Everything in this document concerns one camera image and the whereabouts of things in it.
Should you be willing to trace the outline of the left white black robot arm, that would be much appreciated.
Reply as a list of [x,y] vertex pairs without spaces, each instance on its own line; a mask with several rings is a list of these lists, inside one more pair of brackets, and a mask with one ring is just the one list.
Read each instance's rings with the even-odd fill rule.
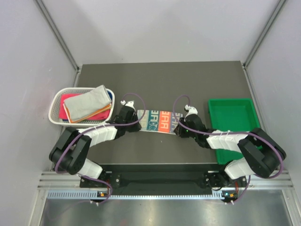
[[56,165],[61,159],[59,170],[89,177],[95,186],[103,186],[107,176],[100,165],[87,159],[90,147],[116,140],[126,132],[138,132],[141,125],[137,120],[135,108],[125,105],[113,120],[100,126],[87,129],[67,127],[51,150],[49,160]]

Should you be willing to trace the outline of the orange white patterned towel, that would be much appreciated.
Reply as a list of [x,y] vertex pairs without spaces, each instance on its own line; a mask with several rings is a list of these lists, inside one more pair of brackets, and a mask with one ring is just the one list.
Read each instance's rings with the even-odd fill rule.
[[79,120],[71,120],[70,116],[69,116],[69,111],[68,109],[65,107],[65,104],[63,104],[63,109],[64,109],[64,114],[65,117],[63,118],[63,120],[68,121],[70,123],[78,123],[84,120],[105,120],[109,117],[109,113],[111,112],[111,105],[109,105],[108,107],[104,108],[104,109],[99,109],[98,111],[91,113],[90,115],[83,117]]

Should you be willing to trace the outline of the white letter print towel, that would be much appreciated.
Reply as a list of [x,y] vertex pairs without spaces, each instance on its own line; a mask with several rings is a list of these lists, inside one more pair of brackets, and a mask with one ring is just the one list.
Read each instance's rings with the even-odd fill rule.
[[174,130],[178,126],[176,118],[181,117],[183,117],[182,113],[175,113],[174,116],[172,112],[146,110],[139,123],[141,131],[175,135]]

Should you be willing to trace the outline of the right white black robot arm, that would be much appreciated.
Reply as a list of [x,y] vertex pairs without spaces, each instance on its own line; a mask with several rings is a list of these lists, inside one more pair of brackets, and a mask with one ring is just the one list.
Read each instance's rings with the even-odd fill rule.
[[219,179],[224,186],[231,186],[238,178],[250,175],[275,178],[284,168],[284,150],[261,128],[250,132],[208,129],[197,114],[188,114],[186,117],[176,118],[176,121],[178,126],[174,133],[177,136],[191,137],[202,148],[224,149],[243,155],[243,158],[223,166]]

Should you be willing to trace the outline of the white waffle towel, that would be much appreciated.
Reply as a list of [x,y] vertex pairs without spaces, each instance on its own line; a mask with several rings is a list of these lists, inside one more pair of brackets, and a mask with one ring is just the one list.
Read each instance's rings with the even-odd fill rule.
[[112,101],[106,87],[101,85],[87,93],[65,99],[63,104],[69,111],[70,119],[79,120],[112,105]]

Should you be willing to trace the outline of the pink microfiber towel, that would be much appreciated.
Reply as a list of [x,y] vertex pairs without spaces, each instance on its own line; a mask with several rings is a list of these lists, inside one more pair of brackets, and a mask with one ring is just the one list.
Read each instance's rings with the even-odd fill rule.
[[[59,119],[62,119],[63,121],[68,121],[67,114],[63,107],[64,100],[78,95],[80,95],[80,93],[62,94],[60,99],[60,109],[59,109],[59,116],[58,116]],[[110,111],[111,111],[111,106],[108,109],[106,109],[106,111],[99,112],[98,114],[87,118],[87,120],[88,121],[105,120],[108,118]]]

